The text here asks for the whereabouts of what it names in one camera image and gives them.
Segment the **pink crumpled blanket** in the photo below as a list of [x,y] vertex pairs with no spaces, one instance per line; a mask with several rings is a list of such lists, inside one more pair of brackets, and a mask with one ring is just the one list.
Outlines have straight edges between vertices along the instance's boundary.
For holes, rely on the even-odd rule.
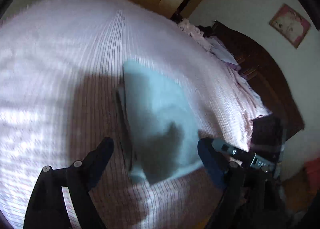
[[195,42],[197,42],[207,52],[210,52],[212,45],[203,37],[203,31],[201,31],[195,25],[191,24],[188,19],[183,19],[180,23],[178,23],[178,27],[184,33],[189,35]]

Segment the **light blue pants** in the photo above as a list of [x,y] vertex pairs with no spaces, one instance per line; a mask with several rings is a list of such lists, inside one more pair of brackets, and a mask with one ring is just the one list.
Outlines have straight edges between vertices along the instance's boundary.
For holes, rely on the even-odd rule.
[[123,64],[118,88],[129,133],[127,168],[133,183],[180,178],[202,167],[199,129],[182,88],[135,61]]

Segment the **framed wall picture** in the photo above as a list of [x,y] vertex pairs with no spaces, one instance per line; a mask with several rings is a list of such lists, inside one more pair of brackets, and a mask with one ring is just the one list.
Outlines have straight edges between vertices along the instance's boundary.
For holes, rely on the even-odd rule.
[[308,20],[285,3],[270,20],[269,25],[295,49],[299,47],[311,27]]

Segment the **dark wooden headboard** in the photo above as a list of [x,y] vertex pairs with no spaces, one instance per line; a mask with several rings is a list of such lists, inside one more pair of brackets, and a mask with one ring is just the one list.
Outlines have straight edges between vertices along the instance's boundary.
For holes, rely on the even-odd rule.
[[234,55],[240,65],[239,74],[259,94],[263,104],[284,121],[286,139],[305,129],[287,80],[268,51],[252,38],[219,21],[214,22],[212,29],[212,35]]

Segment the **black garment on bed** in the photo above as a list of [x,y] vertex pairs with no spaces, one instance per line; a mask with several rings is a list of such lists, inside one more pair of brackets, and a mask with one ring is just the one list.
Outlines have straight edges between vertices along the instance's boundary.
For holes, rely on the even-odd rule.
[[204,38],[208,38],[208,37],[212,36],[214,33],[212,26],[204,27],[204,26],[198,25],[197,28],[201,31]]

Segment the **lavender ruffled pillow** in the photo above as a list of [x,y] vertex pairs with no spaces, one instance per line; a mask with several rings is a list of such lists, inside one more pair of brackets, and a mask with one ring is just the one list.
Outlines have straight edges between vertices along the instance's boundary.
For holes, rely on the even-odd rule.
[[218,37],[212,36],[206,38],[206,41],[210,43],[210,52],[216,55],[218,59],[236,71],[241,69],[240,65],[235,60],[234,55],[226,48]]

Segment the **red bag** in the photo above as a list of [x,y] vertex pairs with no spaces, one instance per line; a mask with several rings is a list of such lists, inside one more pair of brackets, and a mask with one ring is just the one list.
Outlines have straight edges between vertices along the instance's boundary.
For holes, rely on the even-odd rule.
[[320,170],[320,158],[308,161],[304,164],[306,175],[310,186],[319,187],[319,170]]

